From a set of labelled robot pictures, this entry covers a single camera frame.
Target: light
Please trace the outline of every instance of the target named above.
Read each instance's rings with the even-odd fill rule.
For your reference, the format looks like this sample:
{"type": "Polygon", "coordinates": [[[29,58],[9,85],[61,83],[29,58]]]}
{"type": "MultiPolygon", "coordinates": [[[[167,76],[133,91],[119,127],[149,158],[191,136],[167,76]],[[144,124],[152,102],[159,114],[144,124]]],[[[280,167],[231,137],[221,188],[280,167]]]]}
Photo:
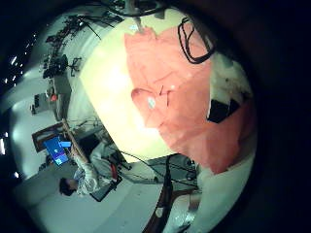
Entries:
{"type": "Polygon", "coordinates": [[[1,154],[6,154],[6,149],[4,148],[3,139],[0,139],[0,153],[1,154]]]}
{"type": "Polygon", "coordinates": [[[11,65],[13,65],[17,60],[17,56],[13,57],[13,59],[11,60],[11,65]]]}

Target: orange cloth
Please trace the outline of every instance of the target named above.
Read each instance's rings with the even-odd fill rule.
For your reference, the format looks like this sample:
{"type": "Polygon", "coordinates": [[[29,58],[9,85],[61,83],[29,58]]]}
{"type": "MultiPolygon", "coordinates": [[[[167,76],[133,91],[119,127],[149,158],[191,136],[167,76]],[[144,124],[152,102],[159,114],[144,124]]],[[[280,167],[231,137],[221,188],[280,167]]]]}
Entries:
{"type": "MultiPolygon", "coordinates": [[[[186,32],[190,31],[191,25],[186,24],[186,32]]],[[[190,64],[177,35],[177,27],[158,36],[151,28],[145,28],[143,35],[124,35],[127,67],[135,87],[131,97],[146,127],[157,128],[169,148],[220,173],[239,152],[240,135],[249,122],[246,117],[253,119],[253,105],[244,104],[219,124],[207,121],[211,62],[190,64]]],[[[206,53],[196,31],[190,50],[193,56],[206,53]]]]}

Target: computer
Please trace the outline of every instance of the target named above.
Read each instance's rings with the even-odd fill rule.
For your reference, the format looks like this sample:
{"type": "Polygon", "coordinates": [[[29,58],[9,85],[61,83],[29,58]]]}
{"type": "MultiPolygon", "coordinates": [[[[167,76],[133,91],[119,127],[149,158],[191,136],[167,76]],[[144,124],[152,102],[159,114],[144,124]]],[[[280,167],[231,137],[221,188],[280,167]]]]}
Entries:
{"type": "Polygon", "coordinates": [[[44,145],[46,146],[52,160],[58,166],[69,160],[66,151],[62,146],[62,142],[59,140],[58,136],[47,140],[46,142],[44,142],[44,145]]]}

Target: desk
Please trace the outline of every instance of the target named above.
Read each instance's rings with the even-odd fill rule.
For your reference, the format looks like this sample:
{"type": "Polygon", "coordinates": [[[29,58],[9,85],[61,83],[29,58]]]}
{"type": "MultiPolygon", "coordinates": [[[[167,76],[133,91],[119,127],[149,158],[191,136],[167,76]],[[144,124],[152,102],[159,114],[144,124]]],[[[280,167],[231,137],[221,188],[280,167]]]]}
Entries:
{"type": "MultiPolygon", "coordinates": [[[[165,20],[141,17],[143,26],[156,33],[178,25],[184,15],[165,11],[165,20]]],[[[120,150],[147,160],[174,153],[162,140],[157,129],[146,128],[131,99],[133,83],[129,77],[124,33],[134,34],[132,18],[116,25],[95,48],[83,68],[80,79],[95,111],[120,150]]],[[[124,154],[127,162],[137,159],[124,154]]]]}

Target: hair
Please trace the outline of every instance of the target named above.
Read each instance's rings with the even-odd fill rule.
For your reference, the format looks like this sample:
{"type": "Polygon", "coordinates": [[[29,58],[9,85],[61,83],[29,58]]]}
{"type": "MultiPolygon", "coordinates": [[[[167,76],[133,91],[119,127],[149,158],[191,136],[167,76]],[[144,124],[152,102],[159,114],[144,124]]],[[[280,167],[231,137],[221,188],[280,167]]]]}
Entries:
{"type": "Polygon", "coordinates": [[[60,181],[59,181],[59,192],[60,192],[60,194],[65,194],[66,196],[71,196],[71,194],[74,191],[75,190],[70,189],[70,186],[67,183],[67,179],[65,179],[65,178],[60,179],[60,181]]]}

